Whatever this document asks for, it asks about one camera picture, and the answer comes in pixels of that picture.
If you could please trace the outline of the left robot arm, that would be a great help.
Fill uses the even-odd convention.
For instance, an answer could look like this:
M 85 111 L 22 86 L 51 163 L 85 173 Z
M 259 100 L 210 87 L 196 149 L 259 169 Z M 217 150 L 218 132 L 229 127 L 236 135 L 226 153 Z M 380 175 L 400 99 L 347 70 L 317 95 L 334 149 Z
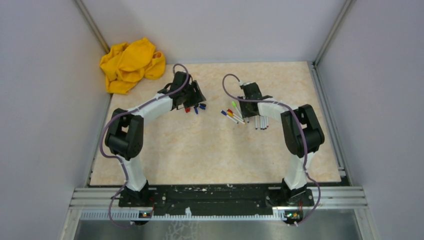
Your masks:
M 149 203 L 148 180 L 143 173 L 139 154 L 144 144 L 144 127 L 173 110 L 188 109 L 206 101 L 198 82 L 189 73 L 177 71 L 173 81 L 149 101 L 125 110 L 117 108 L 107 123 L 104 144 L 118 159 L 124 173 L 124 191 L 138 207 Z

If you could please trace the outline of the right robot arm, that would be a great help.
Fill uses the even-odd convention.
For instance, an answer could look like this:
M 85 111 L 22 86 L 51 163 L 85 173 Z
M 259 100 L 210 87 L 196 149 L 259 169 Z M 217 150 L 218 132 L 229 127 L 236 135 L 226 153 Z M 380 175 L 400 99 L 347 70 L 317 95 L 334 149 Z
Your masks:
M 241 83 L 240 88 L 244 93 L 240 103 L 249 113 L 281 123 L 284 142 L 291 153 L 289 170 L 282 180 L 281 199 L 287 206 L 295 206 L 306 191 L 310 161 L 325 141 L 316 113 L 309 104 L 295 108 L 262 95 L 255 82 Z

